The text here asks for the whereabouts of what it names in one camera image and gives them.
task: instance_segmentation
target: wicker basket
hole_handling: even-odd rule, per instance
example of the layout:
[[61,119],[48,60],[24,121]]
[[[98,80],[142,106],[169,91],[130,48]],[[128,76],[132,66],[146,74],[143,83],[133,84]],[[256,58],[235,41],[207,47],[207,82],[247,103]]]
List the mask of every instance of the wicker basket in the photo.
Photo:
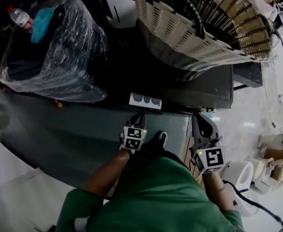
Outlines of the wicker basket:
[[[197,4],[208,3],[205,2],[206,0],[198,1]],[[231,20],[226,20],[227,16],[221,17],[225,21],[217,19],[217,22],[220,21],[221,23],[216,24],[214,23],[214,19],[210,21],[207,17],[206,28],[214,31],[215,37],[209,32],[204,31],[201,20],[203,18],[205,19],[205,17],[199,16],[199,13],[197,13],[198,9],[189,0],[135,0],[135,3],[139,24],[147,46],[152,54],[165,64],[187,71],[200,72],[222,64],[248,61],[261,62],[268,59],[269,50],[266,47],[260,48],[260,42],[262,41],[257,41],[256,39],[258,37],[253,37],[256,34],[263,35],[263,44],[268,45],[270,48],[270,40],[265,28],[263,28],[262,33],[258,30],[255,32],[252,30],[251,33],[247,33],[248,35],[231,33],[232,36],[229,37],[222,33],[222,31],[214,30],[215,27],[213,27],[214,25],[219,25],[223,29],[228,26],[230,27]],[[199,5],[198,8],[200,11],[205,10],[202,5]],[[210,14],[213,10],[208,7],[206,12]],[[225,13],[221,12],[215,15],[225,15]],[[256,18],[256,22],[264,26],[258,15],[256,15]],[[249,36],[252,38],[252,42],[246,42]],[[222,40],[218,40],[217,37],[230,44],[240,45],[240,49],[243,46],[243,51],[231,47]],[[246,53],[246,51],[253,52],[254,49],[256,56]]]
[[[159,0],[169,7],[173,0]],[[266,27],[249,0],[190,0],[207,33],[234,49],[267,60],[271,42]]]

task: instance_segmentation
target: blue cloth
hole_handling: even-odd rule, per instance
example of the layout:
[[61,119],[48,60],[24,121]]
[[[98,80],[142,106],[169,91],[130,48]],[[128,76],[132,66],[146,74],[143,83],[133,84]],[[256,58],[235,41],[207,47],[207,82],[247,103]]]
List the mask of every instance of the blue cloth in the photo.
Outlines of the blue cloth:
[[208,113],[208,112],[203,112],[203,115],[207,116],[209,119],[213,118],[213,114]]
[[54,14],[54,9],[43,8],[38,11],[33,23],[31,25],[32,33],[30,41],[33,43],[39,43],[39,41],[45,36],[49,23]]

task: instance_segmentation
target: plastic bag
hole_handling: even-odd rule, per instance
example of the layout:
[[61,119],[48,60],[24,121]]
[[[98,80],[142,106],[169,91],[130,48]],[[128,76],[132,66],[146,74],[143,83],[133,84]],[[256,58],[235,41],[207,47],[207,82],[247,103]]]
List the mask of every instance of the plastic bag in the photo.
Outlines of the plastic bag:
[[63,101],[103,100],[106,92],[93,82],[95,72],[107,63],[104,31],[81,0],[49,0],[28,13],[34,18],[44,7],[64,11],[61,22],[50,35],[51,40],[45,40],[46,54],[43,47],[27,52],[28,48],[37,49],[37,46],[28,43],[28,33],[16,26],[1,60],[0,81],[16,92],[32,92]]

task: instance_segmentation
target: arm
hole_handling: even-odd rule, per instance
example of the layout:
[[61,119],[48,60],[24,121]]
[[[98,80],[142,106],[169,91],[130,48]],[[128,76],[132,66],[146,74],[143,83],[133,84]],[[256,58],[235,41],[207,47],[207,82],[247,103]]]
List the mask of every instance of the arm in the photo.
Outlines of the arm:
[[67,194],[56,232],[74,231],[76,218],[91,217],[100,209],[105,195],[115,184],[129,158],[127,150],[120,150],[110,162],[96,171],[82,190],[74,189]]
[[82,189],[105,197],[119,178],[129,159],[129,152],[126,149],[121,149],[110,162],[96,171]]
[[222,212],[233,211],[234,205],[232,197],[226,193],[225,185],[219,173],[203,174],[203,180],[210,201],[215,203]]

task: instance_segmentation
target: plastic bottle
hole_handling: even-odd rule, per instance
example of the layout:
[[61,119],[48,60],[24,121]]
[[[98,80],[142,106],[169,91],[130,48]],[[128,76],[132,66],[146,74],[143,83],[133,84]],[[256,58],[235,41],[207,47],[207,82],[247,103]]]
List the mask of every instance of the plastic bottle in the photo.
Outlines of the plastic bottle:
[[31,24],[33,23],[33,19],[26,12],[12,6],[9,6],[7,12],[14,23],[18,24],[27,32],[31,32]]

